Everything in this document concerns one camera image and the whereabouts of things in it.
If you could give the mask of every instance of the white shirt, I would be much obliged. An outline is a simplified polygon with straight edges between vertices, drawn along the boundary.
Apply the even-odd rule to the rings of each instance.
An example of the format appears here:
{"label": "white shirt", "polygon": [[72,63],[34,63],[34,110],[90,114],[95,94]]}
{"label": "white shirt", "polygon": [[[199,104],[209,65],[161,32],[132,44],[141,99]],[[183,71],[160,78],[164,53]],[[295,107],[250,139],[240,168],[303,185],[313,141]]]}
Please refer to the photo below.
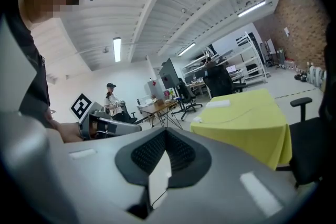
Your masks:
{"label": "white shirt", "polygon": [[[112,93],[108,98],[105,98],[105,105],[114,105],[116,102],[119,102],[119,99]],[[121,113],[122,109],[120,106],[110,109],[111,116],[114,116],[118,113]]]}

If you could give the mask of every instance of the fluorescent light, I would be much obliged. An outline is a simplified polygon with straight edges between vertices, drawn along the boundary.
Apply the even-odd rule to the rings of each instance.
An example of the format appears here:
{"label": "fluorescent light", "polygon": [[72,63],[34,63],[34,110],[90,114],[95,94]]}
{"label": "fluorescent light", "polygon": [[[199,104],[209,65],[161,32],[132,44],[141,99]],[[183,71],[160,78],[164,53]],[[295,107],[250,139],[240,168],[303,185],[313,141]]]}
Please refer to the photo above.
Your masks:
{"label": "fluorescent light", "polygon": [[261,6],[264,6],[265,4],[266,4],[266,1],[264,0],[264,1],[260,2],[260,3],[258,3],[257,5],[254,5],[254,6],[252,6],[251,8],[245,10],[244,12],[239,13],[239,14],[238,14],[238,17],[242,17],[242,16],[244,16],[245,14],[248,14],[249,12],[251,12],[252,10],[255,10],[256,8],[259,8],[259,7],[261,7]]}
{"label": "fluorescent light", "polygon": [[196,43],[192,43],[189,47],[187,47],[183,52],[181,52],[178,56],[181,56],[183,53],[185,53],[187,50],[191,49],[192,47],[194,47],[196,45]]}
{"label": "fluorescent light", "polygon": [[116,62],[120,62],[120,52],[121,52],[121,38],[116,37],[113,39],[113,49],[114,49],[114,59]]}

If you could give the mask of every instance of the brick wall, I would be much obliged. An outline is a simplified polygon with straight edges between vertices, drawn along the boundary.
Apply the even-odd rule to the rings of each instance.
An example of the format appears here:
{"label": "brick wall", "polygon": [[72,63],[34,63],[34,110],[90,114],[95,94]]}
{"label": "brick wall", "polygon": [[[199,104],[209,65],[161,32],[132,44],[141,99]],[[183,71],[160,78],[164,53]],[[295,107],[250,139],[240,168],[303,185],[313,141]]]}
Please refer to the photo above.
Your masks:
{"label": "brick wall", "polygon": [[272,39],[275,48],[283,48],[286,57],[294,59],[300,68],[306,68],[307,61],[324,68],[323,49],[328,22],[320,0],[279,0],[274,14],[254,22],[254,25],[263,41]]}

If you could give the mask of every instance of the table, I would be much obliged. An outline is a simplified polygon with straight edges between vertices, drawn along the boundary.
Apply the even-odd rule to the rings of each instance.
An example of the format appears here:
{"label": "table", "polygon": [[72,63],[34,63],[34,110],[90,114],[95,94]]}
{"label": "table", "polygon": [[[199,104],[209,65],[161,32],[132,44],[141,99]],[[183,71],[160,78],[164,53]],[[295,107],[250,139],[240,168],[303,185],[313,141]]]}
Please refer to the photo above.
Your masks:
{"label": "table", "polygon": [[214,97],[211,102],[230,100],[231,105],[205,108],[202,123],[191,131],[239,147],[271,169],[287,164],[292,157],[285,115],[267,89]]}
{"label": "table", "polygon": [[[175,115],[173,115],[173,116],[175,117],[176,122],[174,122],[174,120],[171,117],[169,117],[169,111],[171,111],[170,107],[173,106],[173,105],[176,105],[177,103],[178,103],[177,101],[172,101],[172,102],[169,102],[169,103],[163,102],[163,104],[154,103],[154,104],[145,106],[143,108],[139,107],[139,110],[141,112],[147,113],[148,122],[149,122],[151,128],[154,127],[154,125],[153,125],[154,118],[157,118],[160,121],[161,126],[165,127],[164,120],[162,119],[162,117],[164,116],[167,119],[167,127],[168,127],[168,123],[170,121],[175,126],[180,128],[181,130],[183,130],[181,124],[179,123],[179,121],[177,120]],[[149,117],[150,115],[154,115],[152,123],[151,123],[151,120],[150,120],[150,117]]]}
{"label": "table", "polygon": [[[202,86],[204,86],[204,85],[206,85],[205,82],[204,82],[204,81],[201,81],[201,82],[198,82],[198,83],[187,84],[186,86],[187,86],[187,87],[191,87],[191,88],[193,88],[193,87],[199,87],[199,90],[200,90],[201,94],[203,94]],[[209,97],[210,97],[210,99],[211,99],[212,96],[211,96],[211,93],[210,93],[210,89],[209,89],[209,87],[208,87],[207,85],[206,85],[206,88],[207,88],[207,90],[208,90],[208,94],[209,94]]]}

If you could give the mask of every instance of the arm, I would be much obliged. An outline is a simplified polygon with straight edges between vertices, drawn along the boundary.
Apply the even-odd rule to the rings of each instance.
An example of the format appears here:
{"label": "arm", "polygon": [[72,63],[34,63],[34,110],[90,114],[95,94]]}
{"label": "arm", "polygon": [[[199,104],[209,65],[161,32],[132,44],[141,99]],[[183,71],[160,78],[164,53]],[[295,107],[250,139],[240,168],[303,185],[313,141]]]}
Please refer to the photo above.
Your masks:
{"label": "arm", "polygon": [[109,110],[113,110],[114,109],[114,104],[112,104],[108,98],[105,98],[105,105],[106,108],[108,108]]}
{"label": "arm", "polygon": [[64,143],[81,142],[78,122],[59,123],[55,120],[49,120],[54,129],[59,132]]}

